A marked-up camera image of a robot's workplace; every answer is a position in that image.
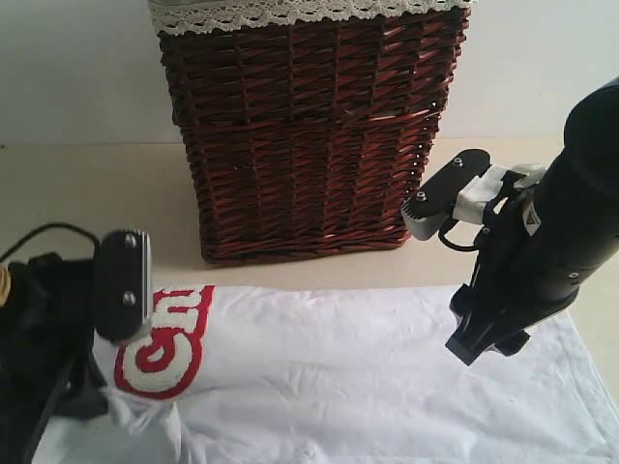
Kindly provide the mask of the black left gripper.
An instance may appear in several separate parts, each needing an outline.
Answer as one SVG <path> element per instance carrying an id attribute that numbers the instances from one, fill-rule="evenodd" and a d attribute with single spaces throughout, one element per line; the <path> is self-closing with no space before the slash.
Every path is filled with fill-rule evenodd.
<path id="1" fill-rule="evenodd" d="M 1 304 L 1 460 L 32 461 L 52 417 L 108 412 L 93 355 L 93 263 L 42 255 L 8 266 Z"/>

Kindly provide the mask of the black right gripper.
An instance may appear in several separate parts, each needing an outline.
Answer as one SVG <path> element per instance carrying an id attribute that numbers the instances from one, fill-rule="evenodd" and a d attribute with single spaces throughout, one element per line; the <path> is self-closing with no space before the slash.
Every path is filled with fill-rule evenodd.
<path id="1" fill-rule="evenodd" d="M 579 211 L 579 200 L 566 193 L 521 195 L 476 238 L 472 278 L 450 302 L 457 328 L 446 346 L 463 363 L 487 350 L 516 354 L 529 339 L 528 328 L 575 300 Z"/>

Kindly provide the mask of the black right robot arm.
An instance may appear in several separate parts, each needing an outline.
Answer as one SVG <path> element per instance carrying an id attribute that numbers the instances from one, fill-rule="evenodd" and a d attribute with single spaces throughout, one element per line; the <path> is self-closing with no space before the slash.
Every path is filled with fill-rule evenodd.
<path id="1" fill-rule="evenodd" d="M 470 365 L 509 357 L 527 329 L 571 305 L 580 285 L 618 250 L 618 81 L 570 112 L 564 147 L 538 184 L 507 201 L 479 232 L 469 284 L 450 301 L 447 349 Z"/>

